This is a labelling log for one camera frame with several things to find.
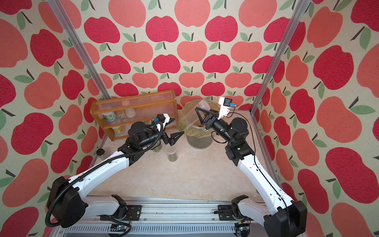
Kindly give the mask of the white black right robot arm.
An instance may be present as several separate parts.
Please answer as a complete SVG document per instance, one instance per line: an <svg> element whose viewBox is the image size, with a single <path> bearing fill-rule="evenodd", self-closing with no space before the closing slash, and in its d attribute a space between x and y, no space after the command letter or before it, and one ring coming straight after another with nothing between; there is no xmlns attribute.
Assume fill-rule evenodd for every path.
<svg viewBox="0 0 379 237"><path fill-rule="evenodd" d="M230 123L208 110L196 108L199 121L226 141L227 157L252 182L265 205L247 196L234 199L238 217L249 218L262 225L270 237L298 237L306 231L308 210L302 201L295 202L272 179L260 164L246 141L249 134L247 121L234 118Z"/></svg>

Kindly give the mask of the clear plastic jar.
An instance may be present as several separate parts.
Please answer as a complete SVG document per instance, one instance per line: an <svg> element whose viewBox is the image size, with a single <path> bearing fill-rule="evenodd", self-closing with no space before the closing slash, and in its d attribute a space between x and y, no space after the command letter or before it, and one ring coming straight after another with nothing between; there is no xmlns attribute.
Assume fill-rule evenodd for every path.
<svg viewBox="0 0 379 237"><path fill-rule="evenodd" d="M199 122L198 116L195 112L196 107L200 107L205 110L210 110L210 106L205 100L194 100L188 102L185 105L184 109L182 109L181 115L179 116L179 121L177 123L177 129L179 131L185 131L193 124Z"/></svg>

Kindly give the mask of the second jar behind left arm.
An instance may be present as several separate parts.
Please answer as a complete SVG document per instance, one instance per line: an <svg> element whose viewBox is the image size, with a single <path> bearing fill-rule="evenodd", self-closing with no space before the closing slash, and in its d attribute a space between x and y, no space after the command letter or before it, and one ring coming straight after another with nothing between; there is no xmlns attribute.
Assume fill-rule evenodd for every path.
<svg viewBox="0 0 379 237"><path fill-rule="evenodd" d="M152 148L152 151L154 151L155 153L158 153L162 150L162 144L161 144L161 141L157 142L155 144L155 146Z"/></svg>

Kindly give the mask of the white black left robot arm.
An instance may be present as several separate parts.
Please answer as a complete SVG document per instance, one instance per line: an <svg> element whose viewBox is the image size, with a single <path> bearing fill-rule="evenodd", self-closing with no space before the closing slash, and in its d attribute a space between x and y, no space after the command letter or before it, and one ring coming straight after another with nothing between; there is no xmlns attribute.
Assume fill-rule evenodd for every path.
<svg viewBox="0 0 379 237"><path fill-rule="evenodd" d="M68 228L83 218L99 216L101 220L130 227L128 222L123 222L129 211L126 202L120 196L90 198L88 195L99 184L136 163L158 143L175 145L184 132L167 135L165 128L174 120L168 114L159 114L149 124L143 121L135 122L128 130L125 143L108 158L68 179L63 176L57 178L53 182L46 203L46 226Z"/></svg>

